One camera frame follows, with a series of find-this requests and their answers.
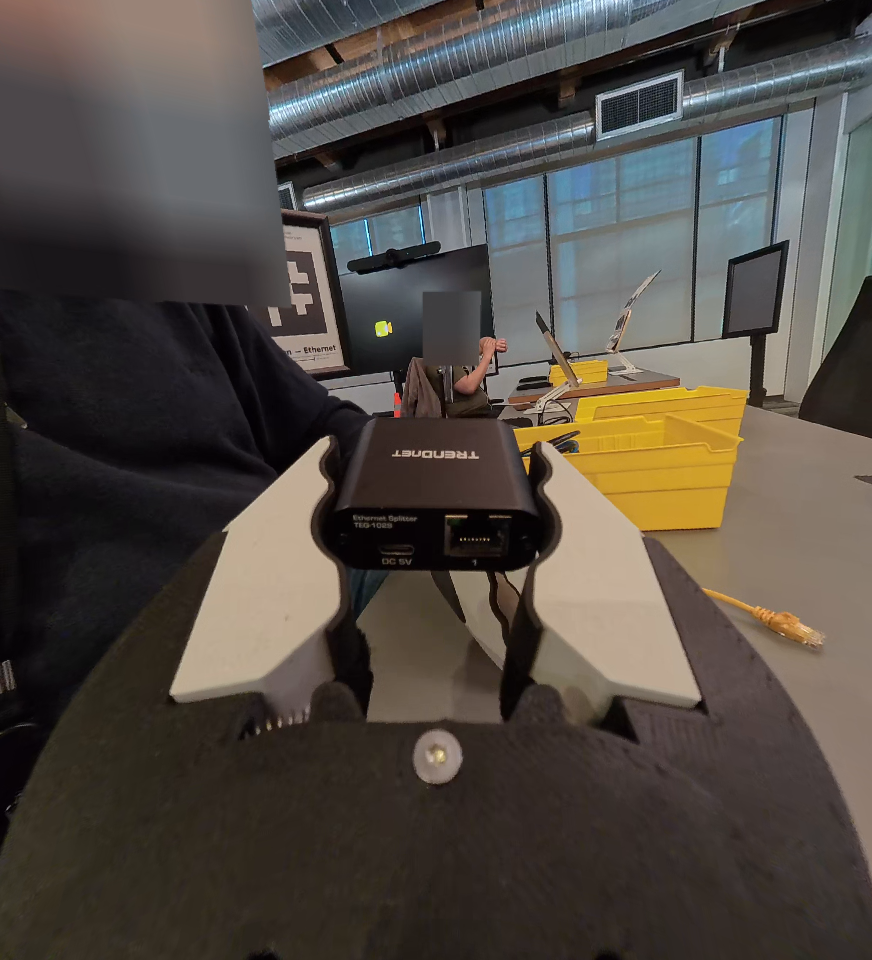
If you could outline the large black monitor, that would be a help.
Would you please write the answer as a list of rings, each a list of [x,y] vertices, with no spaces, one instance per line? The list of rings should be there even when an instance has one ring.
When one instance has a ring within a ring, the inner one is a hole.
[[[490,257],[486,244],[465,246],[406,265],[367,274],[347,272],[341,280],[351,361],[355,375],[404,372],[423,357],[424,295],[438,293],[438,319],[461,316],[458,309],[478,303],[473,342],[494,336]]]

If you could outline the yellow plastic bin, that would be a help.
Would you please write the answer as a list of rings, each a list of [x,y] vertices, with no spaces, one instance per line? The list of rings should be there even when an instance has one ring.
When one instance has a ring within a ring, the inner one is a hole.
[[[609,363],[605,359],[569,362],[574,378],[579,386],[602,384],[608,381]],[[565,371],[558,363],[550,366],[549,383],[557,387],[566,382]]]
[[[749,394],[745,390],[702,386],[635,390],[580,398],[574,421],[643,417],[657,421],[676,415],[728,434],[738,434]]]

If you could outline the yellow divided storage bin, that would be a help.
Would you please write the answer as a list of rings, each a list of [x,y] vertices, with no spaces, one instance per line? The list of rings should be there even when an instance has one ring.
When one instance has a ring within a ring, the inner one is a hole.
[[[564,458],[643,532],[721,526],[742,438],[680,415],[516,429],[521,450],[576,431]]]

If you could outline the silver air duct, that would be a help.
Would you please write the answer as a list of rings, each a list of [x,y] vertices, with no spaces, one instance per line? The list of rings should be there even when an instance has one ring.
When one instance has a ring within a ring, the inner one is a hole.
[[[723,2],[501,2],[277,88],[277,156],[717,18]]]
[[[279,65],[437,5],[437,1],[252,1],[263,67]]]
[[[872,86],[872,32],[684,81],[682,120],[598,141],[595,107],[307,189],[303,207],[329,214],[460,186],[508,171],[566,162],[658,131],[802,104]]]

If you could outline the black monitor on stand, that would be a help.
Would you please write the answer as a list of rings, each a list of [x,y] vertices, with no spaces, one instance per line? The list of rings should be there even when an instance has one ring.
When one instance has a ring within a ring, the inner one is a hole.
[[[766,342],[778,332],[784,292],[789,240],[765,246],[728,262],[721,338],[747,338],[751,345],[750,387],[747,404],[761,409]]]

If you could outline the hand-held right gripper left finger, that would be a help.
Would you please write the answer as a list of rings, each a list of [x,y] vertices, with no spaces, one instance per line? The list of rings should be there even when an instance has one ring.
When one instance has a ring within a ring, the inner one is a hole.
[[[226,525],[170,688],[175,702],[254,693],[272,716],[302,716],[316,689],[337,681],[368,711],[368,642],[346,568],[322,536],[339,467],[335,439],[318,439]]]

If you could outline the black ethernet splitter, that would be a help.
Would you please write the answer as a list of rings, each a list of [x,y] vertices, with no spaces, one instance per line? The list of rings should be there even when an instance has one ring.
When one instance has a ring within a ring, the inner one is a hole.
[[[506,421],[376,418],[321,532],[353,569],[507,572],[537,557],[545,528]]]

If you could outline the white ceiling vent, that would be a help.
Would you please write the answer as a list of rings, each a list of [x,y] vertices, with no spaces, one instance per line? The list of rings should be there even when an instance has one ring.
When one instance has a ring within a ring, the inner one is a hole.
[[[620,138],[683,116],[682,69],[600,93],[595,98],[598,141]]]

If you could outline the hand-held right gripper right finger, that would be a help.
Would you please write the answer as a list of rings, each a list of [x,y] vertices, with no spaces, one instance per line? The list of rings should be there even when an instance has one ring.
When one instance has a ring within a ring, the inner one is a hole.
[[[550,686],[571,721],[619,697],[693,710],[703,700],[643,534],[549,443],[529,481],[542,521],[505,655],[505,717]]]

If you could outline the framed black white sign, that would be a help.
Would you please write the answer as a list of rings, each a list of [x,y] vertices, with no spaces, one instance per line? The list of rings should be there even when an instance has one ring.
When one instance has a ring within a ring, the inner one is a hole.
[[[283,209],[291,301],[248,307],[290,359],[316,379],[354,374],[346,309],[326,216]]]

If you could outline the grey jacket on chair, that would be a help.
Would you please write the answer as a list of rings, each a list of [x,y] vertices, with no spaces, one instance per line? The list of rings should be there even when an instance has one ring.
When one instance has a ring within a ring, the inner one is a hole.
[[[427,366],[421,357],[411,359],[402,393],[401,415],[410,419],[444,417],[442,369],[439,366]]]

